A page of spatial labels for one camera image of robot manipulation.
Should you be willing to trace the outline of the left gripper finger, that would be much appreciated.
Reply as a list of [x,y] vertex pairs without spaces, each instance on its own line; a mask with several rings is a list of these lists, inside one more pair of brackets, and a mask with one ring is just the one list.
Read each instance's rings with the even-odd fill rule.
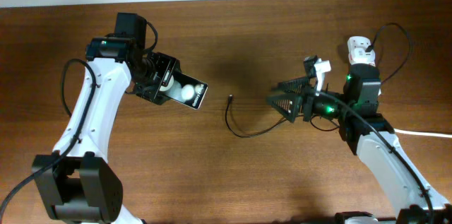
[[153,52],[151,54],[151,61],[155,70],[153,83],[158,86],[168,86],[173,70],[179,60],[160,52]]
[[133,87],[133,93],[134,95],[156,105],[163,105],[165,102],[170,100],[169,97],[157,89],[157,84],[147,86],[144,83],[136,83]]

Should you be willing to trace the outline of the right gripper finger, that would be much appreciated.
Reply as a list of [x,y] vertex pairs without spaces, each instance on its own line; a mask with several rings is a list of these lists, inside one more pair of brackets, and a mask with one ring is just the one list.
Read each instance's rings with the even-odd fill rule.
[[302,96],[296,93],[277,91],[266,97],[266,102],[287,121],[293,123],[300,113]]
[[309,77],[295,78],[289,81],[280,82],[277,84],[276,89],[285,93],[301,93],[305,86],[308,86],[310,82]]

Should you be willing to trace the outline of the black smartphone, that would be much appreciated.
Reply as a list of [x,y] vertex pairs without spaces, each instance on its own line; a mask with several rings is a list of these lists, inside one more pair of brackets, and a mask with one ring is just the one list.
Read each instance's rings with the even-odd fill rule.
[[159,93],[194,110],[200,108],[208,90],[208,84],[182,72],[174,71],[166,86]]

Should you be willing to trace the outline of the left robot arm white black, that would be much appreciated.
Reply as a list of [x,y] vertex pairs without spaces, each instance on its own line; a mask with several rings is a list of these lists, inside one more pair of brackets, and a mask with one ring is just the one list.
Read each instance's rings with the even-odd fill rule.
[[118,13],[113,33],[87,46],[85,79],[71,118],[51,154],[37,155],[32,178],[52,220],[65,223],[142,223],[123,205],[123,186],[108,165],[108,147],[126,89],[156,105],[175,100],[197,109],[180,91],[196,86],[178,59],[146,47],[151,26],[136,13]]

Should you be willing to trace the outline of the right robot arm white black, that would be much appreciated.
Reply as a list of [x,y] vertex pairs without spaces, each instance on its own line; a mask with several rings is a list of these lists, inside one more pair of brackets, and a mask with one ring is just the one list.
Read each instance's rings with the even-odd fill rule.
[[450,223],[451,202],[421,175],[403,150],[395,129],[378,113],[379,70],[350,67],[342,93],[312,86],[313,74],[279,83],[267,103],[288,121],[325,117],[339,123],[350,150],[376,178],[396,213],[397,223]]

